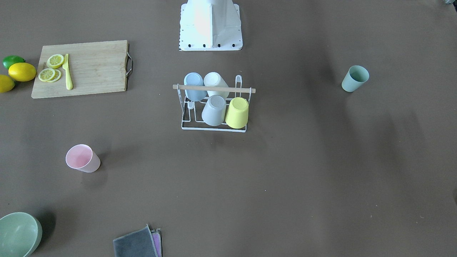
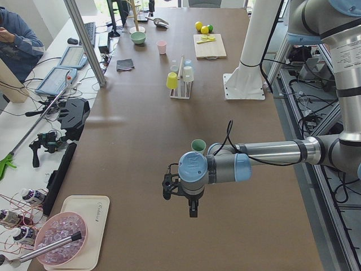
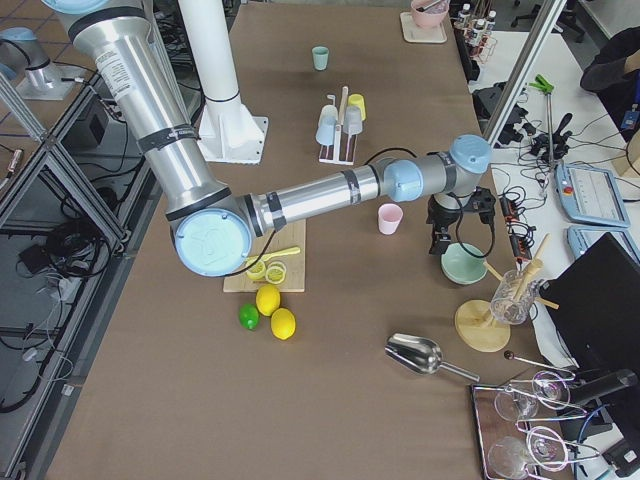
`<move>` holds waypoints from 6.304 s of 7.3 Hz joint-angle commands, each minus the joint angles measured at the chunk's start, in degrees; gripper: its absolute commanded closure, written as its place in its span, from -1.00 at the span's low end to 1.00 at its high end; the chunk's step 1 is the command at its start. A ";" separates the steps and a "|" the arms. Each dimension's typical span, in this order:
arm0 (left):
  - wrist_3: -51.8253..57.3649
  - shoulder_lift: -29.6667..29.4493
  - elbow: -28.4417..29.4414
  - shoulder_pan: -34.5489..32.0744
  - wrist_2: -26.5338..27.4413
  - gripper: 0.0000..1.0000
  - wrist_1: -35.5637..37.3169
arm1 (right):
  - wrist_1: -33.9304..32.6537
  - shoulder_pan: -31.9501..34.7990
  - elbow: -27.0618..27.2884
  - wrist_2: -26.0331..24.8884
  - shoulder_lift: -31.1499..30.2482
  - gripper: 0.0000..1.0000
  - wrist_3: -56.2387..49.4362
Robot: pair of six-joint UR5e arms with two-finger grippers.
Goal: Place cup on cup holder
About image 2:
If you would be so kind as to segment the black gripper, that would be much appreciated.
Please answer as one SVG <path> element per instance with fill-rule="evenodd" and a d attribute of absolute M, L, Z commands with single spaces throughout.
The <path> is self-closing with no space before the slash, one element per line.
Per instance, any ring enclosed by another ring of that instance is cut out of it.
<path fill-rule="evenodd" d="M 181 182 L 178 174 L 167 173 L 164 175 L 164 180 L 162 182 L 162 194 L 165 200 L 170 200 L 172 195 L 183 196 L 184 191 L 181 186 Z M 189 214 L 190 217 L 198 216 L 198 200 L 189 199 Z"/>

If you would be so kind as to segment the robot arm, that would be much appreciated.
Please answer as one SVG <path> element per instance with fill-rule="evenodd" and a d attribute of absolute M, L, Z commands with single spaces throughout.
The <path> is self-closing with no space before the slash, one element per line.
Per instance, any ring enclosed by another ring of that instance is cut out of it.
<path fill-rule="evenodd" d="M 162 187 L 164 199 L 188 199 L 191 217 L 197 216 L 205 185 L 248 180 L 257 164 L 320 164 L 360 176 L 360 2 L 291 1 L 287 40 L 329 46 L 343 131 L 283 142 L 234 144 L 225 139 L 206 154 L 185 153 L 178 172 L 167 172 Z"/>

